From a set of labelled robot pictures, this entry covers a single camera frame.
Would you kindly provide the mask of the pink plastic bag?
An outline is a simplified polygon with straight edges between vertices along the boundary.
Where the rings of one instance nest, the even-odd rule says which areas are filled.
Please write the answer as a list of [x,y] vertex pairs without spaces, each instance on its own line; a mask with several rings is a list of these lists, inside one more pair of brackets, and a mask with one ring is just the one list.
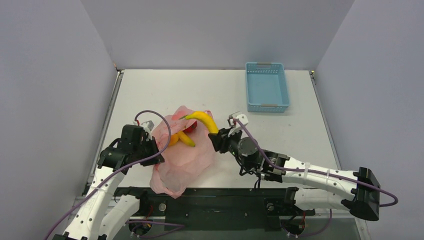
[[179,140],[169,144],[161,153],[164,162],[153,166],[149,183],[157,194],[167,194],[174,199],[180,197],[215,162],[216,152],[208,137],[207,127],[194,119],[181,118],[193,112],[181,105],[173,114],[165,116],[173,135],[196,123],[196,128],[187,133],[195,146],[188,146]]

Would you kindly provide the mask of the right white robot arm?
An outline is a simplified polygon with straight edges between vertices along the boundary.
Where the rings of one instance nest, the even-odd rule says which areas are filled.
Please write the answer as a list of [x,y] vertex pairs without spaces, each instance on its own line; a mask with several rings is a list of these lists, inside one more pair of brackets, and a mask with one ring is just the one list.
[[381,185],[371,169],[336,170],[291,156],[257,147],[241,131],[229,135],[222,128],[208,137],[216,152],[230,153],[240,166],[241,176],[255,175],[261,181],[303,185],[286,189],[283,209],[294,214],[298,210],[337,209],[348,211],[356,218],[377,221],[380,218]]

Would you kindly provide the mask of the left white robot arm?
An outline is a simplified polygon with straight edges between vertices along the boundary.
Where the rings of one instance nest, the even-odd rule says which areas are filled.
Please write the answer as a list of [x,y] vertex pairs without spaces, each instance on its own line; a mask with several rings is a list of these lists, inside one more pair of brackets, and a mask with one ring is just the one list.
[[164,162],[151,133],[153,127],[152,121],[127,124],[121,136],[101,151],[86,197],[73,208],[75,217],[64,232],[53,239],[112,240],[133,214],[143,215],[149,210],[146,194],[132,189],[112,209],[108,207],[129,168]]

